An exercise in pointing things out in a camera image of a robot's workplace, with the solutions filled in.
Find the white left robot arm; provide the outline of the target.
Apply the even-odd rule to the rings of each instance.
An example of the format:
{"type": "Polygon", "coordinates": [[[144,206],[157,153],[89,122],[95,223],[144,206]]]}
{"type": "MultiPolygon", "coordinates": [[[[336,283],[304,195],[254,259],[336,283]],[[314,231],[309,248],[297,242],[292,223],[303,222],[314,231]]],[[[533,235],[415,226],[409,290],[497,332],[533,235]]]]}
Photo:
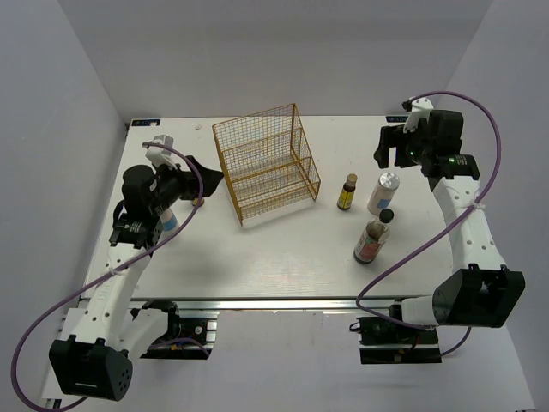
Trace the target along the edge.
{"type": "Polygon", "coordinates": [[[164,159],[124,172],[123,197],[113,213],[109,238],[109,277],[94,288],[68,338],[57,339],[49,351],[63,394],[118,401],[130,386],[132,362],[154,345],[179,338],[181,321],[174,303],[149,301],[133,310],[129,304],[152,259],[148,250],[179,227],[171,206],[211,196],[223,179],[222,172],[194,158],[189,161],[190,171],[164,159]]]}

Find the red label sauce bottle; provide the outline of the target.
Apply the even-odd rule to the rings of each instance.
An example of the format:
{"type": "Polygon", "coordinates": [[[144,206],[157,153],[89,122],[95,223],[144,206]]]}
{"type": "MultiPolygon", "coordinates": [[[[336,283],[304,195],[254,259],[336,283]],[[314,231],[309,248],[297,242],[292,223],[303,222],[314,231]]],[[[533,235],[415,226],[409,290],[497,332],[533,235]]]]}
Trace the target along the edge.
{"type": "Polygon", "coordinates": [[[382,209],[376,219],[366,224],[353,250],[353,256],[360,264],[369,264],[375,260],[390,236],[389,225],[394,217],[392,209],[382,209]]]}

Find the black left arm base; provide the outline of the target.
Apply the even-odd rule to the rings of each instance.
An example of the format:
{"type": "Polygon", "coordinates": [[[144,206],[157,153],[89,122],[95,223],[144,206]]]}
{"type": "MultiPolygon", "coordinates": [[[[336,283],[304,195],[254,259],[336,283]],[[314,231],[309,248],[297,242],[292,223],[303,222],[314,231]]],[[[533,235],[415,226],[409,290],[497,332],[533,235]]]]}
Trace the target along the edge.
{"type": "Polygon", "coordinates": [[[141,356],[148,360],[206,360],[213,350],[214,319],[198,315],[186,316],[170,300],[148,300],[140,307],[130,309],[132,320],[143,310],[160,310],[167,314],[165,333],[156,338],[152,348],[141,356]]]}

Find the yellow label bottle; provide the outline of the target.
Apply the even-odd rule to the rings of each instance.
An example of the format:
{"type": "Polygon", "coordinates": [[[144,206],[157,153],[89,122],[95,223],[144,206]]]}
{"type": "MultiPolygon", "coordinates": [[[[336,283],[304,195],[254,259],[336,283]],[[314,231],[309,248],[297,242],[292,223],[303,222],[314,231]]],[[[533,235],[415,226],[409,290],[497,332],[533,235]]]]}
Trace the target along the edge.
{"type": "Polygon", "coordinates": [[[205,202],[205,199],[204,199],[204,198],[201,198],[201,199],[195,198],[195,199],[192,201],[192,205],[193,205],[193,206],[202,207],[203,204],[204,204],[204,202],[205,202]]]}
{"type": "Polygon", "coordinates": [[[341,210],[349,210],[353,202],[354,192],[356,190],[358,177],[355,173],[347,175],[346,182],[342,186],[340,195],[337,201],[337,207],[341,210]]]}

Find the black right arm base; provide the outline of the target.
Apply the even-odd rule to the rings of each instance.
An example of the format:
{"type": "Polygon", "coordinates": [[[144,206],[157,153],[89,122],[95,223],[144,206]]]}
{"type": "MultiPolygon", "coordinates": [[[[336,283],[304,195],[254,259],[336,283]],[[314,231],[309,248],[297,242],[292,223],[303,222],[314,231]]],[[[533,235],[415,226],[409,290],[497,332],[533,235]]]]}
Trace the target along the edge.
{"type": "Polygon", "coordinates": [[[420,365],[442,362],[435,329],[414,329],[372,316],[356,317],[348,331],[359,339],[362,365],[420,365]]]}

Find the white bead jar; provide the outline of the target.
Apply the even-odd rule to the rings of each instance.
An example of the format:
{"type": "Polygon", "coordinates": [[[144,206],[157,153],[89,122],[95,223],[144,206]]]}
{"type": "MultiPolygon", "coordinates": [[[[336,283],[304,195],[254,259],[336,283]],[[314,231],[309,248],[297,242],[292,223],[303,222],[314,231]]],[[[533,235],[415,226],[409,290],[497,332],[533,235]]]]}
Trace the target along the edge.
{"type": "Polygon", "coordinates": [[[367,208],[373,215],[379,215],[387,209],[400,186],[400,177],[396,173],[386,172],[377,178],[367,208]]]}
{"type": "Polygon", "coordinates": [[[163,231],[166,233],[171,232],[178,227],[178,219],[174,215],[171,208],[168,208],[160,215],[160,220],[162,223],[163,231]]]}

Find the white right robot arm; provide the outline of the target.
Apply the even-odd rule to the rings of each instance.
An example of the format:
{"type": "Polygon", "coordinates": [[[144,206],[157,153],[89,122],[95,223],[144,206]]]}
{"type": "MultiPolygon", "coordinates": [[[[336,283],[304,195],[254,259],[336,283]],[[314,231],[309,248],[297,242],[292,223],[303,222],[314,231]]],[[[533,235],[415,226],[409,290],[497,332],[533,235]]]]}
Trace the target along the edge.
{"type": "Polygon", "coordinates": [[[481,208],[480,172],[474,157],[462,154],[463,116],[434,110],[415,129],[384,126],[374,158],[381,168],[395,151],[397,167],[420,166],[439,205],[452,252],[452,274],[430,295],[405,298],[387,330],[407,342],[419,327],[457,325],[501,327],[525,289],[520,271],[510,270],[498,252],[481,208]]]}

